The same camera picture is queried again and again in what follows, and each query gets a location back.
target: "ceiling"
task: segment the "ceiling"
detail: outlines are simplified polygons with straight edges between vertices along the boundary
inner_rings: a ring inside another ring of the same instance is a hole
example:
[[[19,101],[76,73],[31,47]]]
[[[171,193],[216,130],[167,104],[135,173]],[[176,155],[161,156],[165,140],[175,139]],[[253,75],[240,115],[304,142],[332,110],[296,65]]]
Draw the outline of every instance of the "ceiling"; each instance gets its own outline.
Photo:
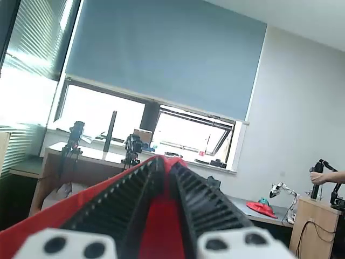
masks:
[[[344,0],[205,0],[345,51]]]

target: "black hole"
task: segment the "black hole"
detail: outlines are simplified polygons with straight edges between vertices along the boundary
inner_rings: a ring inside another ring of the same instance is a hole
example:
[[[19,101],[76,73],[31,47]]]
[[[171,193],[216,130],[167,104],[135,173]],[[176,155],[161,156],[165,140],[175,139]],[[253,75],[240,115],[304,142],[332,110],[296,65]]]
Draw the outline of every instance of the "black hole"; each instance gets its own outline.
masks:
[[[100,242],[94,242],[89,244],[84,250],[84,256],[89,259],[98,258],[103,255],[105,250],[104,244]]]
[[[206,243],[206,248],[209,250],[225,250],[227,245],[219,239],[210,239]]]
[[[50,239],[44,245],[44,251],[48,254],[54,254],[62,250],[66,244],[66,239],[61,236],[54,237]]]
[[[267,241],[262,236],[255,233],[247,234],[245,242],[247,244],[267,244]]]

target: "red object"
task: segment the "red object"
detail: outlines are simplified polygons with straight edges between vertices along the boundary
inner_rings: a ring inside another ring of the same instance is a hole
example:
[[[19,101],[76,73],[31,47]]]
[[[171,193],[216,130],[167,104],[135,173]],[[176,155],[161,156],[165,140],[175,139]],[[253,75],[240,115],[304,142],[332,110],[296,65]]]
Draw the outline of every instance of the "red object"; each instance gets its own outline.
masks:
[[[247,205],[247,207],[251,208],[252,210],[255,210],[258,213],[264,214],[264,215],[272,217],[274,219],[278,218],[274,214],[272,208],[270,206],[268,206],[267,204],[263,204],[261,202],[247,201],[246,205]]]
[[[150,205],[146,227],[139,252],[140,259],[173,258],[184,259],[180,222],[177,215],[177,206],[174,200],[169,199],[169,182],[167,174],[171,167],[179,162],[186,166],[180,158],[166,158],[164,160],[165,184],[164,195],[154,199]],[[104,182],[89,187],[86,190],[64,199],[50,208],[38,212],[32,217],[0,232],[0,258],[10,259],[22,246],[25,239],[47,227],[59,228],[66,220],[73,216],[84,204],[99,194],[110,184],[130,173],[139,164]]]

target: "black pole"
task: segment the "black pole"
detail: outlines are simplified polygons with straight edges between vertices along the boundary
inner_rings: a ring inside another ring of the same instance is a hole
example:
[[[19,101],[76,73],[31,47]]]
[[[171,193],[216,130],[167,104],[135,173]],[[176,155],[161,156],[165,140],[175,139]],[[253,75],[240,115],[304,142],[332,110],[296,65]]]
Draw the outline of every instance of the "black pole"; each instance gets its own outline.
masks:
[[[144,108],[144,113],[142,115],[140,129],[151,131],[151,140],[153,134],[155,133],[155,129],[157,126],[158,118],[160,116],[160,108],[161,105],[154,101],[146,103]]]
[[[318,198],[318,192],[319,192],[319,185],[314,185],[310,198],[316,200]]]
[[[114,129],[114,124],[115,124],[115,119],[116,119],[117,113],[118,113],[117,111],[113,111],[112,119],[111,119],[110,124],[109,124],[109,130],[108,130],[106,142],[104,143],[103,152],[109,151],[110,141],[112,139],[113,129]]]

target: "human hand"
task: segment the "human hand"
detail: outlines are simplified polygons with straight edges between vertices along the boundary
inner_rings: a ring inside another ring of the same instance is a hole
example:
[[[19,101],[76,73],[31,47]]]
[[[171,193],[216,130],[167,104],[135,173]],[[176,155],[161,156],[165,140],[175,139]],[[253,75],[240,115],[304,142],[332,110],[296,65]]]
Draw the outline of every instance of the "human hand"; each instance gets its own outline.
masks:
[[[315,185],[321,185],[321,184],[324,184],[326,182],[326,179],[324,176],[325,175],[321,174],[321,173],[311,172],[310,173],[310,180]]]

